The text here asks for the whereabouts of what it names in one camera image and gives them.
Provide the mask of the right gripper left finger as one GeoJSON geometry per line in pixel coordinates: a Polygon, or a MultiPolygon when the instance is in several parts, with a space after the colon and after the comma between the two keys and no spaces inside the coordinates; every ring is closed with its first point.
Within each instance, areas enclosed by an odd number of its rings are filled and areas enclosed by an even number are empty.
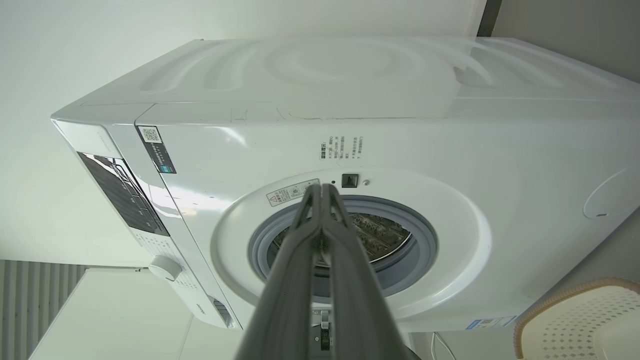
{"type": "Polygon", "coordinates": [[[311,185],[275,257],[236,360],[306,360],[322,187],[311,185]]]}

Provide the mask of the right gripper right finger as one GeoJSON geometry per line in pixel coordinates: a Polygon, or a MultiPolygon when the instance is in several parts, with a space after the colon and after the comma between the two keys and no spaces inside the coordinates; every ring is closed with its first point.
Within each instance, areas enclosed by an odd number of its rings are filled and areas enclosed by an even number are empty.
{"type": "Polygon", "coordinates": [[[330,266],[335,360],[415,360],[382,295],[345,203],[323,185],[323,258],[330,266]]]}

